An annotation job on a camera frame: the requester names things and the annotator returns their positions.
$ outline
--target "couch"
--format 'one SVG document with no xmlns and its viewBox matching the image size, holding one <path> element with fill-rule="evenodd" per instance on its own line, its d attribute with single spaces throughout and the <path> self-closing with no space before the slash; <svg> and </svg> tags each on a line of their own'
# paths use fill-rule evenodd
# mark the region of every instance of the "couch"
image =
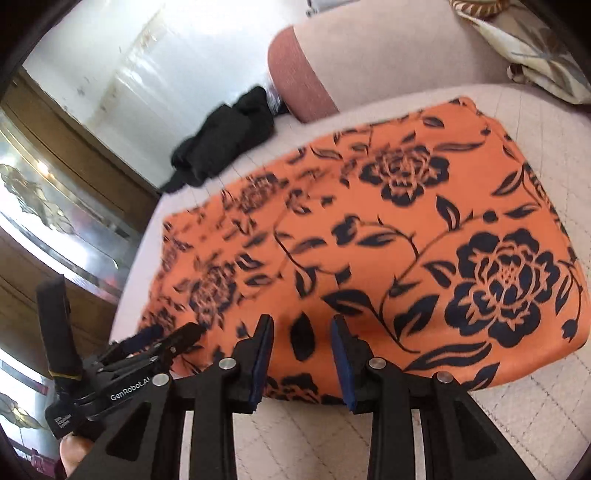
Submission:
<svg viewBox="0 0 591 480">
<path fill-rule="evenodd" d="M 281 32 L 269 50 L 269 67 L 294 115 L 309 123 L 292 115 L 277 118 L 275 136 L 218 178 L 160 200 L 112 339 L 135 332 L 159 265 L 166 215 L 203 203 L 224 185 L 319 135 L 458 95 L 471 97 L 516 140 L 590 279 L 591 119 L 538 89 L 508 84 L 506 62 L 448 8 L 444 0 L 362 0 Z M 591 442 L 591 343 L 521 380 L 473 396 L 538 480 L 565 480 Z M 370 416 L 265 399 L 253 416 L 235 416 L 238 478 L 361 480 L 370 438 Z"/>
</svg>

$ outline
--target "pink armrest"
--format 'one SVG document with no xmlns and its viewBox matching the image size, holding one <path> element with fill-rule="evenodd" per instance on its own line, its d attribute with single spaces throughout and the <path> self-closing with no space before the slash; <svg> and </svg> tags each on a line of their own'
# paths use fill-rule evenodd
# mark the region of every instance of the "pink armrest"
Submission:
<svg viewBox="0 0 591 480">
<path fill-rule="evenodd" d="M 279 94 L 303 122 L 378 100 L 508 82 L 508 62 L 447 0 L 360 0 L 280 32 L 269 48 Z"/>
</svg>

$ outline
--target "black cloth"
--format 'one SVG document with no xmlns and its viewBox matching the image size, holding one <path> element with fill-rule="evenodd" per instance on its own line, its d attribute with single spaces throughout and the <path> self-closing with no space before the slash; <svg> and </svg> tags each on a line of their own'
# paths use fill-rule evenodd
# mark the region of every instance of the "black cloth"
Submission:
<svg viewBox="0 0 591 480">
<path fill-rule="evenodd" d="M 232 107 L 219 106 L 210 113 L 194 137 L 184 140 L 176 148 L 171 158 L 176 172 L 160 190 L 172 193 L 185 184 L 200 187 L 241 154 L 267 140 L 273 131 L 274 120 L 267 104 L 267 93 L 263 87 L 256 86 Z"/>
</svg>

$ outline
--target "orange cushion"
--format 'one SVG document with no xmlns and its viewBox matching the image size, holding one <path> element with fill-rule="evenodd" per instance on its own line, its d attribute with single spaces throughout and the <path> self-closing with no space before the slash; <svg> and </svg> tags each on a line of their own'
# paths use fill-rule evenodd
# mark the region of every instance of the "orange cushion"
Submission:
<svg viewBox="0 0 591 480">
<path fill-rule="evenodd" d="M 528 375 L 589 334 L 585 277 L 515 143 L 456 99 L 335 132 L 164 223 L 140 327 L 208 328 L 197 373 L 275 320 L 267 394 L 340 397 L 336 313 L 404 371 L 469 388 Z"/>
</svg>

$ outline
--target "human hand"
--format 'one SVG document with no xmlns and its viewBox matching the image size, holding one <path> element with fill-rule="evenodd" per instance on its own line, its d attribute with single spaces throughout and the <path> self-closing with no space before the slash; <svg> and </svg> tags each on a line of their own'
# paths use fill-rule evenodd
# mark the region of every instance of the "human hand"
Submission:
<svg viewBox="0 0 591 480">
<path fill-rule="evenodd" d="M 89 439 L 69 433 L 61 439 L 60 457 L 66 475 L 70 476 L 94 445 Z"/>
</svg>

